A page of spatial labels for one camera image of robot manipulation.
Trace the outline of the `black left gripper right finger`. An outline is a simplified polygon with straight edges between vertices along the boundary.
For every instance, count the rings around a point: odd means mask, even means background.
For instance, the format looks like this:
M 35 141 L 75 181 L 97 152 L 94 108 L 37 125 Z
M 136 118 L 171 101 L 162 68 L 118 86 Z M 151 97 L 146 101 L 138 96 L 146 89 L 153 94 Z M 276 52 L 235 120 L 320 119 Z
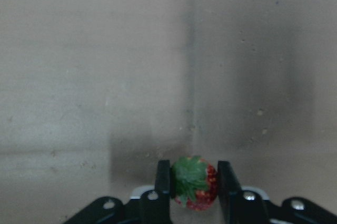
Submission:
M 218 199 L 225 223 L 268 223 L 265 202 L 269 196 L 260 188 L 242 186 L 228 161 L 217 163 Z

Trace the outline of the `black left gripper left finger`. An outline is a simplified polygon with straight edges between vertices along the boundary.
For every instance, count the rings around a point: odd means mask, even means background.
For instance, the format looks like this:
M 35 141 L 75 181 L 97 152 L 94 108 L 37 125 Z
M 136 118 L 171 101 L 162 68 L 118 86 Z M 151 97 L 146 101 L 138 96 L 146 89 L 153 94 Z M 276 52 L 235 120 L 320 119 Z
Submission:
M 169 160 L 157 164 L 154 189 L 140 198 L 141 223 L 172 223 L 170 217 L 171 165 Z

